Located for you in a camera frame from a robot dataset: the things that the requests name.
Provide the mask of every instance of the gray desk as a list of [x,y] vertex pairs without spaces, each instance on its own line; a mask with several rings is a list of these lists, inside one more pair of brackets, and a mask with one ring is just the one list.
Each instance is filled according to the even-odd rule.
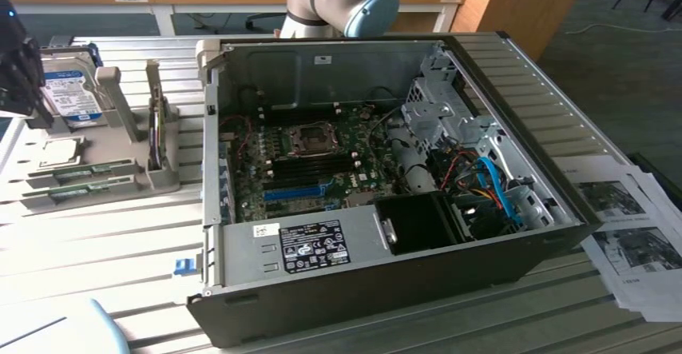
[[[514,44],[495,34],[462,34],[470,54],[552,156],[625,157]],[[173,260],[201,246],[201,85],[196,38],[79,38],[93,41],[105,65],[123,70],[131,106],[144,106],[144,60],[161,60],[163,87],[181,115],[179,192],[41,216],[0,227],[0,313],[27,304],[95,297],[125,332],[135,353],[220,352],[184,306],[173,304],[197,277],[171,278]],[[16,161],[31,156],[15,121],[0,154],[5,186]],[[20,213],[0,205],[0,214]],[[675,352],[682,325],[647,324],[619,309],[586,255],[544,261],[515,284],[354,320],[225,352]]]

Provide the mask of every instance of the power supply label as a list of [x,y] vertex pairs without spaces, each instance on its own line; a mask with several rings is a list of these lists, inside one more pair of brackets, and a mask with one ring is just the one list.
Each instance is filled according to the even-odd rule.
[[279,241],[290,274],[351,262],[339,220],[280,228]]

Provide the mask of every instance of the floor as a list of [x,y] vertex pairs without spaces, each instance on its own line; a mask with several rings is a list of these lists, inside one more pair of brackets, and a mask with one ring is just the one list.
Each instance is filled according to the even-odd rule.
[[[626,153],[641,152],[663,174],[682,186],[682,33],[638,33],[596,27],[566,34],[591,23],[608,23],[647,30],[682,29],[682,15],[666,22],[659,15],[667,1],[576,0],[539,61],[551,79]],[[205,29],[185,15],[173,17],[177,34],[248,34],[247,14],[215,14],[199,18]],[[52,35],[157,35],[152,16],[141,14],[25,15],[27,29],[41,44]],[[271,33],[283,18],[256,21],[256,33]]]
[[604,23],[646,30],[682,30],[682,15],[659,15],[669,1],[576,0],[539,66],[626,153],[641,152],[682,187],[682,32],[638,33],[595,27]]

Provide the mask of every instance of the blue tab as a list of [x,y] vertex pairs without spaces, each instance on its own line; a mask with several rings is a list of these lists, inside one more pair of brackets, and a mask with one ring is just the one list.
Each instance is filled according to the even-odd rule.
[[172,271],[173,276],[187,276],[196,272],[196,260],[193,258],[180,258],[175,260],[175,270]]

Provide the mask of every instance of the barcode sticker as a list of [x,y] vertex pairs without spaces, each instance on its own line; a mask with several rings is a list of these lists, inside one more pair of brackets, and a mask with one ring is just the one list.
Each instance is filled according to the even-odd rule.
[[115,2],[149,2],[149,0],[113,0]]
[[331,56],[315,56],[314,63],[316,65],[330,65],[331,64]]
[[269,237],[279,234],[279,224],[264,224],[253,226],[253,238]]

